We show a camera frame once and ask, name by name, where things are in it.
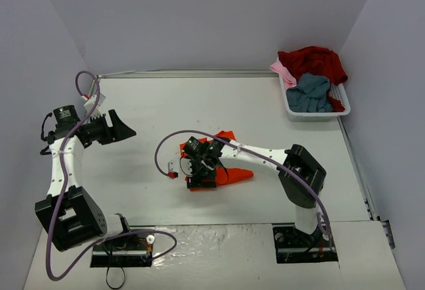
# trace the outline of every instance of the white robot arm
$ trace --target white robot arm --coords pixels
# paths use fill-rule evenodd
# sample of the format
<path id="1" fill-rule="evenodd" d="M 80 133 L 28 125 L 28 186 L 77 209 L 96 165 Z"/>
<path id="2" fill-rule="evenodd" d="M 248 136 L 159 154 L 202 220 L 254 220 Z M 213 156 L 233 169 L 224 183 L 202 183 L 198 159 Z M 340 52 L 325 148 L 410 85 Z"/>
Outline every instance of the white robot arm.
<path id="1" fill-rule="evenodd" d="M 223 140 L 228 141 L 230 145 L 217 140 L 201 143 L 191 137 L 183 147 L 185 158 L 177 163 L 171 161 L 169 173 L 187 175 L 187 188 L 215 187 L 214 178 L 217 167 L 225 169 L 240 167 L 278 177 L 289 200 L 295 204 L 296 229 L 307 235 L 314 233 L 317 229 L 319 209 L 312 195 L 289 174 L 278 169 L 275 164 L 248 153 L 247 150 L 273 159 L 294 171 L 319 195 L 323 188 L 326 171 L 309 152 L 301 145 L 293 145 L 291 149 L 286 150 L 265 149 L 224 138 Z"/>
<path id="2" fill-rule="evenodd" d="M 90 110 L 93 99 L 86 102 L 85 108 Z M 98 108 L 96 114 L 90 116 L 88 123 L 81 125 L 74 135 L 66 142 L 63 149 L 64 162 L 68 173 L 68 184 L 65 195 L 60 203 L 60 210 L 54 225 L 53 243 L 64 251 L 98 238 L 115 236 L 129 232 L 126 219 L 121 214 L 104 216 L 99 206 L 82 186 L 82 156 L 85 148 L 93 141 L 102 145 L 122 141 L 136 135 L 135 131 L 126 126 L 114 110 L 109 111 L 112 126 L 106 122 L 106 116 Z M 46 199 L 35 204 L 35 213 L 46 232 L 50 226 L 56 201 L 62 190 L 64 174 L 60 164 L 60 147 L 66 134 L 79 122 L 74 106 L 64 106 L 53 111 L 57 124 L 54 131 L 42 139 L 48 143 L 52 156 L 52 179 Z"/>

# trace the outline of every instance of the red cloth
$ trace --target red cloth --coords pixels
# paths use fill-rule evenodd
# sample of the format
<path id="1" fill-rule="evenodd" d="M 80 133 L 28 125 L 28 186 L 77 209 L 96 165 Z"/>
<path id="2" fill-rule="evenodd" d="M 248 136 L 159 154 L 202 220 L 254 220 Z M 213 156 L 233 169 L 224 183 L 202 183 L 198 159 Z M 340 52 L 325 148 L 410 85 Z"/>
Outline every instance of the red cloth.
<path id="1" fill-rule="evenodd" d="M 319 46 L 308 46 L 307 48 L 293 52 L 279 51 L 278 56 L 279 61 L 297 81 L 305 73 L 311 73 L 315 76 L 325 76 L 336 86 L 348 80 L 338 54 L 329 49 Z M 334 112 L 345 110 L 341 101 L 329 96 L 329 91 L 327 98 L 331 102 Z"/>

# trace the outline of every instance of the white backdrop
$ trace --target white backdrop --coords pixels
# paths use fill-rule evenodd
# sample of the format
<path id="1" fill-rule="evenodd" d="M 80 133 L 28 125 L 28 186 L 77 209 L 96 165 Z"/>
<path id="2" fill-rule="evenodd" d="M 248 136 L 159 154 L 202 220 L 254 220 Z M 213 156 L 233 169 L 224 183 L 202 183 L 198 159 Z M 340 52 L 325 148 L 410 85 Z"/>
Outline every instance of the white backdrop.
<path id="1" fill-rule="evenodd" d="M 34 204 L 50 184 L 51 158 L 39 155 L 41 122 L 78 103 L 74 77 L 85 65 L 49 0 L 0 0 L 0 45 L 0 288 L 15 290 L 40 236 Z"/>
<path id="2" fill-rule="evenodd" d="M 368 0 L 341 56 L 344 125 L 408 289 L 425 284 L 424 0 Z"/>
<path id="3" fill-rule="evenodd" d="M 51 0 L 89 69 L 267 68 L 339 51 L 366 0 Z"/>

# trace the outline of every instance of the plastic laundry basket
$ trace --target plastic laundry basket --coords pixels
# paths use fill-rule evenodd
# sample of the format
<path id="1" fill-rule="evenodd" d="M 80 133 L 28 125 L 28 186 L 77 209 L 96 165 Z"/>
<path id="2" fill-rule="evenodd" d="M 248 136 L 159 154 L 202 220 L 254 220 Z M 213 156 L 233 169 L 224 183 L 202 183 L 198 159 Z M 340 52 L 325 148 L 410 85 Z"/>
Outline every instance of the plastic laundry basket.
<path id="1" fill-rule="evenodd" d="M 344 86 L 342 83 L 338 86 L 331 84 L 330 96 L 334 99 L 341 101 L 345 111 L 344 112 L 329 112 L 329 113 L 304 113 L 294 112 L 290 109 L 288 99 L 286 97 L 284 79 L 279 75 L 280 87 L 284 95 L 286 111 L 288 111 L 288 119 L 296 122 L 314 122 L 314 121 L 329 121 L 335 119 L 338 116 L 347 115 L 351 111 L 350 103 L 348 103 L 347 94 L 345 93 Z"/>

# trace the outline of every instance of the white table surface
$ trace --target white table surface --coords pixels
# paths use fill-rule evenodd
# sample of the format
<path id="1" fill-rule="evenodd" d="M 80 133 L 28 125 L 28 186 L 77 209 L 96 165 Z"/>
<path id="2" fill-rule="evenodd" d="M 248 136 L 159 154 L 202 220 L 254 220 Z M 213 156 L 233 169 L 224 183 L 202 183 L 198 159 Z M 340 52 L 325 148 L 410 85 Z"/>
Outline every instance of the white table surface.
<path id="1" fill-rule="evenodd" d="M 177 237 L 178 246 L 150 268 L 125 268 L 126 284 L 122 289 L 404 289 L 380 222 L 331 225 L 339 262 L 289 265 L 276 263 L 270 224 L 164 227 Z M 153 252 L 162 252 L 171 244 L 168 237 L 158 235 Z M 62 281 L 49 280 L 44 267 L 45 250 L 43 232 L 25 290 L 109 289 L 106 269 L 89 268 L 90 252 Z M 54 250 L 53 271 L 57 275 L 64 271 L 80 251 Z M 119 285 L 121 271 L 112 269 L 108 280 Z"/>
<path id="2" fill-rule="evenodd" d="M 131 225 L 257 224 L 294 222 L 294 206 L 276 177 L 254 179 L 210 192 L 189 192 L 183 178 L 157 172 L 153 152 L 180 129 L 232 130 L 244 144 L 266 148 L 303 145 L 327 171 L 321 198 L 332 221 L 368 220 L 337 120 L 294 123 L 286 118 L 278 78 L 105 79 L 104 112 L 115 109 L 137 136 L 93 144 L 83 158 L 84 188 L 104 214 L 122 213 Z M 166 169 L 179 144 L 166 142 Z"/>

